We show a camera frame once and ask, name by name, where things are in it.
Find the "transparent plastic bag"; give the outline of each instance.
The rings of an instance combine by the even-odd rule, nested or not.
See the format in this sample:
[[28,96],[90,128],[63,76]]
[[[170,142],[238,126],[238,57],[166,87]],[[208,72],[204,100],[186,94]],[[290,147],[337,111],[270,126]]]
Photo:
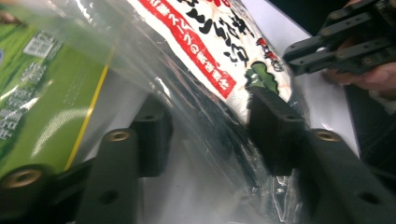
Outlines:
[[0,24],[0,176],[28,161],[61,172],[90,117],[104,66],[0,13],[8,17]]
[[[131,79],[142,90],[154,92],[166,103],[172,116],[179,120],[180,127],[186,134],[183,137],[193,146],[190,147],[194,149],[189,151],[190,155],[203,157],[205,164],[201,166],[210,167],[212,175],[225,183],[224,188],[237,198],[237,206],[241,206],[252,215],[250,218],[247,216],[244,223],[277,223],[292,219],[292,216],[279,218],[273,200],[274,179],[268,174],[259,150],[250,142],[246,134],[244,126],[248,119],[248,92],[244,89],[246,78],[241,78],[245,80],[243,85],[237,81],[234,84],[221,82],[225,80],[222,79],[222,76],[226,76],[224,73],[219,80],[217,77],[206,76],[208,81],[205,81],[202,75],[199,75],[199,68],[189,66],[189,62],[182,62],[184,58],[180,55],[183,53],[175,53],[178,49],[170,47],[174,44],[170,43],[172,38],[163,38],[164,34],[159,35],[155,26],[148,25],[153,22],[153,19],[147,17],[149,9],[165,6],[166,1],[52,0],[35,1],[33,6],[26,4],[27,2],[31,1],[20,1],[19,6],[11,6],[9,9],[22,20],[39,26],[95,60],[108,63],[117,73]],[[200,22],[202,15],[193,11],[193,6],[195,4],[198,6],[202,2],[179,0],[174,4],[190,6],[191,17]],[[207,0],[205,4],[219,7],[218,11],[230,12],[231,7],[234,9],[233,16],[227,14],[224,18],[235,19],[244,16],[238,22],[249,22],[247,27],[254,28],[254,22],[239,1]],[[230,29],[229,23],[225,21],[221,23],[221,18],[215,18],[219,22],[218,25],[222,24],[226,29]],[[209,20],[205,20],[202,28],[205,28],[208,22]],[[246,32],[245,35],[251,35],[248,31],[239,30],[240,33]],[[222,38],[228,46],[229,37],[219,30],[218,32],[216,33],[218,38]],[[255,38],[261,41],[253,43],[253,46],[256,44],[255,48],[262,50],[262,54],[253,57],[258,57],[263,62],[249,62],[251,67],[245,64],[245,67],[256,72],[252,73],[253,76],[250,78],[256,78],[259,71],[264,69],[265,78],[269,78],[267,80],[269,83],[273,83],[276,78],[281,84],[271,87],[262,79],[253,79],[250,80],[250,85],[274,88],[274,91],[284,88],[285,91],[278,93],[285,101],[289,101],[291,84],[287,73],[281,69],[279,73],[282,74],[274,77],[274,74],[278,73],[276,69],[281,68],[281,63],[263,37],[255,36]],[[232,58],[235,56],[239,62],[247,63],[243,54],[238,54],[237,50],[233,51],[232,44],[228,47],[231,51],[221,52],[223,55],[230,57],[231,61],[235,60]],[[110,50],[113,50],[114,55],[108,59],[104,52]],[[233,85],[233,88],[227,90],[227,85]],[[227,219],[228,223],[239,223],[233,218],[235,217],[230,214],[223,220]]]
[[[272,5],[268,0],[242,0],[259,28],[265,32],[277,52],[298,41],[310,37],[302,27]],[[359,147],[350,118],[346,94],[343,87],[330,82],[322,71],[298,76],[293,87],[303,97],[293,101],[297,110],[304,109],[305,122],[311,129],[325,129],[340,134],[355,155],[359,157]]]

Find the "finger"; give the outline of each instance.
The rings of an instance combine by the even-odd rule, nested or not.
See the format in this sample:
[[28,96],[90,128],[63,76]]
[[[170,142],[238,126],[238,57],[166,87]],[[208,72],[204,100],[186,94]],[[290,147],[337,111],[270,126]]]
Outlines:
[[346,3],[345,7],[347,7],[349,5],[352,5],[352,4],[355,4],[355,3],[359,2],[359,1],[360,0],[350,0],[348,3]]
[[374,84],[381,90],[396,89],[396,63],[379,65],[372,71],[363,75],[364,82]]
[[381,91],[379,95],[392,101],[396,100],[396,90]]
[[350,85],[350,84],[364,80],[364,77],[362,77],[362,76],[356,76],[352,73],[338,74],[337,71],[338,70],[336,70],[336,69],[329,69],[326,71],[326,75],[332,81],[337,82],[340,85]]
[[0,4],[8,4],[8,5],[11,5],[11,4],[13,4],[13,3],[15,3],[14,0],[0,0]]

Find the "hand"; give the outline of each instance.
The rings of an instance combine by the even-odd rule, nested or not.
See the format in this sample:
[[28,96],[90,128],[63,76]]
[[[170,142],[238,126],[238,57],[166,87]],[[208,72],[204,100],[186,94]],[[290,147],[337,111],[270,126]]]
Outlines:
[[21,24],[21,22],[8,12],[0,9],[0,24]]
[[7,4],[7,5],[10,5],[14,2],[15,2],[14,0],[0,0],[0,4]]
[[[360,0],[351,0],[346,5],[348,6],[359,1]],[[353,40],[348,40],[340,48],[350,46],[351,41]],[[327,75],[332,80],[342,85],[354,84],[368,91],[378,91],[382,97],[396,100],[396,63],[379,65],[363,75],[351,73],[336,74],[336,70],[328,70]]]

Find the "red label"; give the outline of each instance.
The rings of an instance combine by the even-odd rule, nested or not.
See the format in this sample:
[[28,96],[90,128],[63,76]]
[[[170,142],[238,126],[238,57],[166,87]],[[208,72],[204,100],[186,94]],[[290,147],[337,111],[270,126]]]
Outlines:
[[208,2],[215,2],[216,7],[221,6],[221,3],[224,4],[224,6],[226,7],[231,7],[230,3],[228,2],[228,0],[206,0]]
[[224,98],[227,98],[236,81],[226,71],[219,69],[219,64],[207,51],[200,36],[192,30],[184,17],[164,0],[139,0],[139,2],[166,25],[177,43],[207,80]]

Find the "white surface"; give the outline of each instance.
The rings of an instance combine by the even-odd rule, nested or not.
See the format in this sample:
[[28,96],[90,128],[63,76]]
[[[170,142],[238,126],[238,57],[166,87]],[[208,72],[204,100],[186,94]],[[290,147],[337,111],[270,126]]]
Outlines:
[[[242,0],[253,20],[265,37],[283,55],[286,47],[309,35],[296,23],[265,0]],[[355,155],[359,156],[347,99],[341,86],[326,81],[320,72],[297,77],[309,107],[312,129],[320,128],[338,133],[344,138]]]

